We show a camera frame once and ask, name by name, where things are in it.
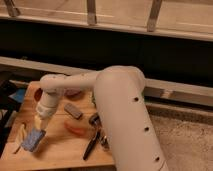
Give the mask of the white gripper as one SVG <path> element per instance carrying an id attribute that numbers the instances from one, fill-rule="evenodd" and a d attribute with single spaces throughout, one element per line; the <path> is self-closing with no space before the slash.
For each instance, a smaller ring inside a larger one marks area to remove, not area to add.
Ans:
<path id="1" fill-rule="evenodd" d="M 47 119 L 42 120 L 41 118 L 51 117 L 56 113 L 60 101 L 58 94 L 43 94 L 41 99 L 37 103 L 36 112 L 38 115 L 34 117 L 34 126 L 37 130 L 45 130 L 48 121 Z"/>

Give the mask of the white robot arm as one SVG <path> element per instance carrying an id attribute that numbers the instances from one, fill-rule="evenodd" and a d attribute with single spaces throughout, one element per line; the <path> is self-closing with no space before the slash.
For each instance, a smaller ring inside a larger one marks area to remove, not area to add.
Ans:
<path id="1" fill-rule="evenodd" d="M 111 66 L 101 71 L 41 78 L 42 96 L 36 111 L 53 115 L 66 89 L 91 89 L 117 171 L 169 171 L 142 92 L 145 77 L 133 66 Z"/>

